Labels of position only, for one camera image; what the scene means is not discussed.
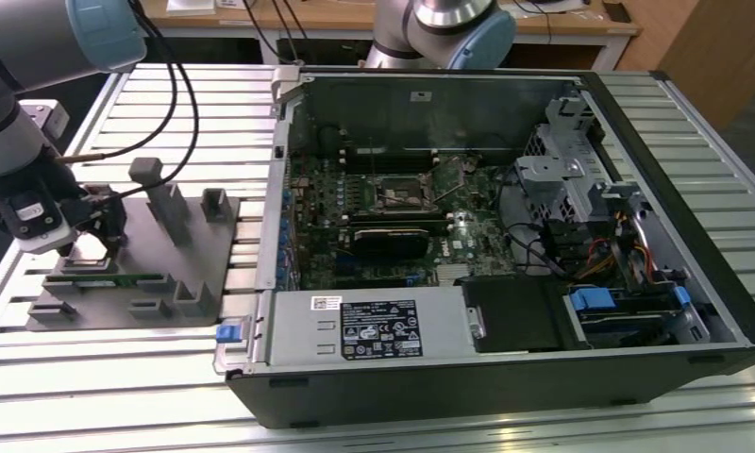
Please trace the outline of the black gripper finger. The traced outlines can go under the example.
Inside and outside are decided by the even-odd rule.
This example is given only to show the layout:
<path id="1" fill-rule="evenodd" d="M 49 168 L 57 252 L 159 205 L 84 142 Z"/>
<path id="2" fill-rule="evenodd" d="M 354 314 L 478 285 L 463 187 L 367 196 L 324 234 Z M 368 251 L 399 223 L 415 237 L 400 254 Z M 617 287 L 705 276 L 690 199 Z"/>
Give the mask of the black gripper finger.
<path id="1" fill-rule="evenodd" d="M 85 231 L 99 239 L 108 255 L 115 257 L 127 243 L 123 198 L 109 185 L 87 185 L 85 190 L 93 207 L 93 218 Z"/>
<path id="2" fill-rule="evenodd" d="M 64 220 L 68 223 L 72 234 L 68 242 L 59 248 L 59 256 L 67 258 L 73 250 L 75 243 L 83 230 L 81 225 L 92 221 L 95 206 L 92 201 L 83 197 L 80 199 L 65 199 L 60 203 Z"/>

